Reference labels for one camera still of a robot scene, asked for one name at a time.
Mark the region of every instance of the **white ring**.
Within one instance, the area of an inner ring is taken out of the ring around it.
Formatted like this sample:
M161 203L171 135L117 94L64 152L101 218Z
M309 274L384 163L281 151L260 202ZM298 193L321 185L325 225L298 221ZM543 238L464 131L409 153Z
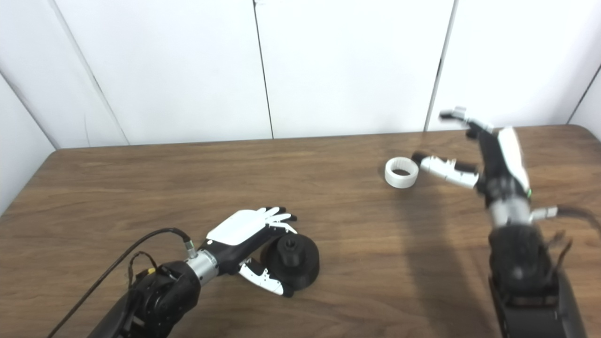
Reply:
M393 170L404 170L407 171L408 175L397 175L393 173ZM386 168L384 169L384 177L386 182L395 188L408 188L415 183L419 167L414 161L404 157L391 158L386 162Z

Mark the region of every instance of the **robotic hand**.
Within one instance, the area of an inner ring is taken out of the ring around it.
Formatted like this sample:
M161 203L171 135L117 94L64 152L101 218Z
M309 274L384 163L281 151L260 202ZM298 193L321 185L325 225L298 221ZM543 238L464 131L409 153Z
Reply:
M167 337L196 306L201 288L224 274L239 273L265 290L292 297L317 278L319 252L284 221L296 221L296 216L283 207L236 212L209 232L198 251L187 245L188 259L139 273L89 337ZM249 258L272 239L263 251L267 267Z
M483 173L475 165L420 152L412 159L422 170L484 195L493 225L489 285L503 337L585 338L572 288L561 269L571 243L553 264L549 243L534 224L561 216L561 207L530 210L532 191L514 129L494 132L461 108L442 111L440 118L467 125L466 136L480 145Z

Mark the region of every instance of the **wood grain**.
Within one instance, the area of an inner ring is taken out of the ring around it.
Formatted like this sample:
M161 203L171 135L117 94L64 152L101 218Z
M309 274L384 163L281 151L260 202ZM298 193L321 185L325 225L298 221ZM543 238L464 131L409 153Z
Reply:
M589 132L518 134L534 206L601 214L601 144ZM424 173L405 190L383 179L389 158L417 149L480 161L461 131L59 150L0 218L0 336L45 336L149 231L180 227L199 242L239 209L281 205L320 249L317 281L286 299L219 277L172 337L500 337L482 199ZM540 225L574 238L566 270L589 337L601 337L597 235L582 221ZM142 247L160 262L185 256L173 235ZM86 336L125 286L120 266L58 336Z

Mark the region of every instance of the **white wall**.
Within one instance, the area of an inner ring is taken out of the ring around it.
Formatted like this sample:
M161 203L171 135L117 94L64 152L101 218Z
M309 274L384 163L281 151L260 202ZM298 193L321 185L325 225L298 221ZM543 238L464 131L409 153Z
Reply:
M457 105L494 125L566 123L601 64L599 0L460 0L429 130Z
M58 147L127 144L52 0L0 0L0 69Z
M0 77L0 215L54 148Z
M570 123L587 128L601 140L601 75L597 74Z
M251 0L57 0L132 144L270 138Z
M422 130L452 6L258 1L274 136Z

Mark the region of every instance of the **black cable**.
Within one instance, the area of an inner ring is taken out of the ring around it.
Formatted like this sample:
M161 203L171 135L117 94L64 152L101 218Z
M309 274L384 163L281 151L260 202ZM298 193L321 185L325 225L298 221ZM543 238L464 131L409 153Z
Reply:
M190 236L188 236L184 231L182 231L178 228L164 228L164 229L155 230L155 231L143 236L139 240L137 240L134 244L132 244L129 248L127 248L127 250L125 250L125 252L121 256L119 256L119 258L117 258L117 260L111 266L109 266L109 268L102 275L100 275L98 280L96 280L94 282L94 284L92 284L92 286L84 293L84 295L79 299L79 301L77 301L77 303L75 303L73 308L71 308L71 310L69 310L69 312L67 312L65 317L56 325L56 327L54 329L52 329L50 334L48 334L47 338L52 338L56 334L56 332L58 332L58 330L60 330L60 328L63 327L63 325L69 320L69 318L71 318L71 316L73 316L75 311L77 311L77 309L79 309L81 304L83 304L84 301L86 299L88 299L88 297L92 294L92 292L94 292L94 290L96 290L98 285L100 285L102 283L102 281L117 267L117 265L119 265L119 263L121 263L125 259L125 257L127 257L135 248L137 248L140 244L145 242L148 238L151 238L160 233L166 233L166 232L175 233L176 235L178 235L179 237L182 238L184 243L190 241Z
M132 303L132 297L133 297L133 261L136 260L136 258L142 254L145 255L146 257L148 257L154 270L158 269L156 262L154 261L152 256L150 254L146 253L145 251L138 251L129 260L129 264L127 266L127 298L125 300L125 306L123 307L123 309L126 313L129 312L129 306ZM124 324L123 322L125 320L126 320L125 317L121 318L121 320L117 324L117 327L119 328L119 330L115 331L115 335L113 336L113 338L116 338L121 334L120 331L123 329L123 324Z
M585 219L593 229L597 230L599 236L601 236L601 224L597 220L595 214L586 209L567 205L558 205L557 217L574 217Z

